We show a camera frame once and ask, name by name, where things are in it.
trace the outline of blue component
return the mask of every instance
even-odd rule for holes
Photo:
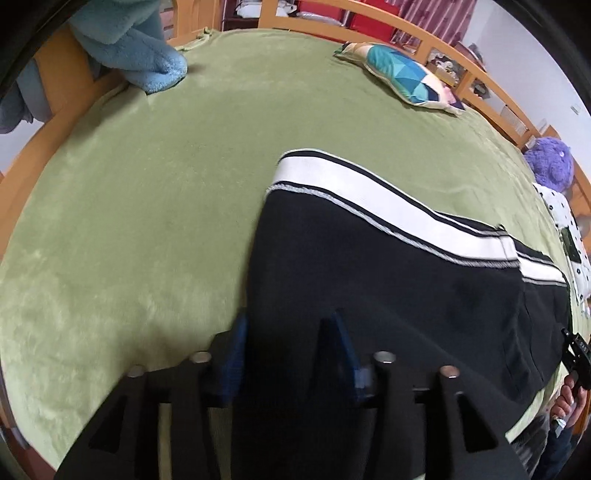
[[[219,371],[220,397],[224,405],[234,399],[242,383],[247,327],[246,315],[242,313],[229,332],[228,354]]]
[[[353,343],[338,313],[333,313],[327,322],[330,341],[337,356],[339,371],[344,376],[347,390],[355,403],[361,403],[370,397],[368,388],[372,384],[372,370],[363,367],[355,354]]]

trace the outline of wooden bed frame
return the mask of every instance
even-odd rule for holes
[[[531,137],[542,136],[521,108],[486,72],[436,36],[400,17],[359,1],[313,1],[364,15],[411,34],[420,41],[415,52],[410,53],[400,46],[394,47],[403,50],[423,65],[427,64],[433,49],[455,60],[465,69],[458,84],[453,87],[455,94],[482,113],[505,138],[518,148],[524,148]],[[197,38],[204,27],[219,30],[223,6],[222,0],[173,0],[173,35],[168,41],[169,44],[180,46],[188,43]],[[263,0],[259,28],[293,30],[341,41],[382,43],[380,40],[345,27],[302,18],[277,17],[275,16],[277,6],[278,0]],[[93,80],[87,55],[66,25],[56,31],[37,51],[35,60],[53,117],[31,138],[14,159],[5,177],[0,179],[0,261],[19,215],[45,165],[89,108],[104,94],[124,82],[116,71]],[[519,129],[521,133],[472,91],[471,87],[475,80],[483,82],[515,114],[522,123]],[[552,127],[549,127],[544,134],[558,137],[558,133]],[[575,180],[570,189],[569,202],[579,225],[583,224],[585,248],[591,251],[591,184],[578,164],[576,164]],[[18,437],[18,429],[8,404],[1,372],[0,420],[11,434]],[[34,470],[34,468],[27,469],[27,473],[32,478],[38,478]]]

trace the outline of pillow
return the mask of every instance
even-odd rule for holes
[[[377,43],[345,43],[340,59],[363,65],[405,102],[461,115],[466,109],[451,89],[426,67],[393,47]]]

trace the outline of polka dot fabric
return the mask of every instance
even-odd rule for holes
[[[581,239],[581,233],[579,227],[574,220],[573,212],[570,210],[569,201],[559,192],[555,192],[548,187],[544,187],[537,183],[534,183],[534,187],[542,197],[548,212],[554,220],[554,225],[558,230],[558,233],[567,228],[570,232],[570,236],[573,239],[574,247],[577,249],[581,262],[570,260],[570,266],[575,279],[575,289],[577,293],[577,300],[581,304],[583,311],[586,310],[584,300],[589,298],[591,294],[591,264],[587,257],[587,252],[583,246]]]

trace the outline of green blanket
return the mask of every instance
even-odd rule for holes
[[[286,150],[326,150],[435,209],[502,223],[568,275],[519,151],[475,111],[410,107],[334,50],[214,33],[187,49],[176,87],[103,99],[49,162],[0,266],[0,352],[17,423],[51,465],[131,365],[176,364],[229,326]]]

